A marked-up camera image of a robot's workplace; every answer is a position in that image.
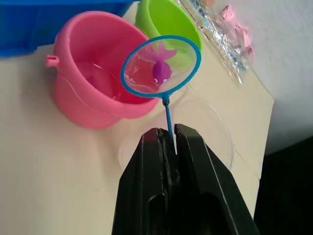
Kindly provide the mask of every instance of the blue plastic bin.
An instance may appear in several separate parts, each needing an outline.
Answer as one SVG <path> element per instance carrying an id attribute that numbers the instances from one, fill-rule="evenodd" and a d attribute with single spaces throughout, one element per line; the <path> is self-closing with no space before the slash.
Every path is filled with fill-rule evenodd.
<path id="1" fill-rule="evenodd" d="M 54 43 L 62 26 L 84 11 L 123 16 L 134 0 L 0 0 L 0 57 Z"/>

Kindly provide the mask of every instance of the pink bucket handle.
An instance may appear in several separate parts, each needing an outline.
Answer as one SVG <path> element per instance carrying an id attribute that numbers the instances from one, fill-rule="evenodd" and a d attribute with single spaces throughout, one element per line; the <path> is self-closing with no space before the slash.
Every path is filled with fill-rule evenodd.
<path id="1" fill-rule="evenodd" d="M 47 68 L 57 67 L 59 63 L 60 59 L 56 55 L 47 55 L 45 58 L 45 65 L 47 66 Z"/>

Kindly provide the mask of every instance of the transparent plastic dish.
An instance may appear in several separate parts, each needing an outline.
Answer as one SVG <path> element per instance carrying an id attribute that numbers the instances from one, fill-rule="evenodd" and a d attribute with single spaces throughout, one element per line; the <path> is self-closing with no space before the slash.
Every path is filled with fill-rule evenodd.
<path id="1" fill-rule="evenodd" d="M 173 124 L 184 124 L 199 132 L 205 143 L 230 170 L 233 160 L 233 144 L 227 126 L 209 101 L 197 96 L 186 86 L 185 94 L 170 104 Z M 142 124 L 135 132 L 126 135 L 119 146 L 118 160 L 125 169 L 142 134 L 152 128 L 167 130 L 165 110 Z"/>

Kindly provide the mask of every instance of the green bucket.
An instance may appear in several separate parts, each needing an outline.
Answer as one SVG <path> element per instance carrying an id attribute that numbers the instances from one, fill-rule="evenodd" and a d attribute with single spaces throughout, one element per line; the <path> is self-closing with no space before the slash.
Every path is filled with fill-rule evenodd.
<path id="1" fill-rule="evenodd" d="M 173 0 L 141 0 L 135 26 L 149 38 L 179 35 L 193 41 L 202 51 L 200 34 L 189 16 Z"/>

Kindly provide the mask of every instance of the white wall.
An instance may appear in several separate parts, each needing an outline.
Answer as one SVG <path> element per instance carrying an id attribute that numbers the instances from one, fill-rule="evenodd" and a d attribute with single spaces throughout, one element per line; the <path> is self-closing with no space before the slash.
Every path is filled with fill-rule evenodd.
<path id="1" fill-rule="evenodd" d="M 313 136 L 313 0 L 230 0 L 275 99 L 267 153 Z"/>

